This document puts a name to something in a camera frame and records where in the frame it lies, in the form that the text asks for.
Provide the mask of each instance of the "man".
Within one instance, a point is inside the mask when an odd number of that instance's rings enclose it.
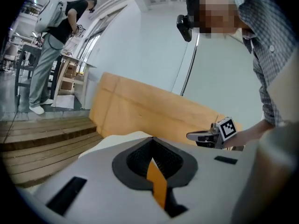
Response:
[[[44,37],[43,49],[38,61],[38,65],[33,72],[30,84],[29,109],[36,114],[43,114],[41,105],[50,105],[52,99],[48,98],[48,80],[53,62],[60,55],[64,45],[71,34],[77,35],[77,21],[84,11],[94,11],[97,0],[77,0],[67,2],[65,15],[58,27],[51,28]]]
[[[186,0],[190,22],[200,33],[234,34],[242,29],[243,41],[253,52],[253,70],[260,80],[265,119],[239,132],[225,147],[242,146],[259,139],[282,119],[267,87],[280,72],[298,44],[291,23],[274,0]]]

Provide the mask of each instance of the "wooden step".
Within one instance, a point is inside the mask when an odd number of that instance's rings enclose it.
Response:
[[[27,188],[44,182],[101,140],[94,132],[54,144],[5,151],[1,155],[13,183]]]
[[[13,124],[1,122],[0,129],[0,150],[14,151],[53,144],[93,133],[96,131],[96,125],[87,117],[73,117],[18,121]]]

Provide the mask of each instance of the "black rectangle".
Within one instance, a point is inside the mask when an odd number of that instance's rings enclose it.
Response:
[[[63,216],[86,182],[87,180],[84,178],[73,177],[60,192],[52,198],[47,204],[47,207]]]
[[[223,156],[217,156],[214,159],[217,161],[220,161],[220,162],[225,162],[225,163],[234,164],[234,165],[238,162],[237,159],[227,158],[227,157],[223,157]]]

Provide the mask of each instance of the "black t-shirt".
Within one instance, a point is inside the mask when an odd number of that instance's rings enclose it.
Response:
[[[65,15],[69,12],[70,9],[75,9],[77,11],[77,21],[79,18],[82,16],[84,11],[88,7],[88,2],[86,0],[77,0],[73,2],[67,2],[66,10],[65,10]],[[57,38],[59,41],[61,41],[63,44],[66,43],[66,41],[69,39],[71,33],[72,33],[72,28],[70,26],[70,23],[68,19],[64,19],[58,27],[56,28],[51,28],[49,30],[49,33]]]

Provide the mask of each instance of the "white backpack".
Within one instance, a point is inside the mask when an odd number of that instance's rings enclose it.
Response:
[[[65,15],[67,2],[60,0],[49,0],[42,7],[36,22],[37,33],[47,32],[51,27],[58,27],[67,18]]]

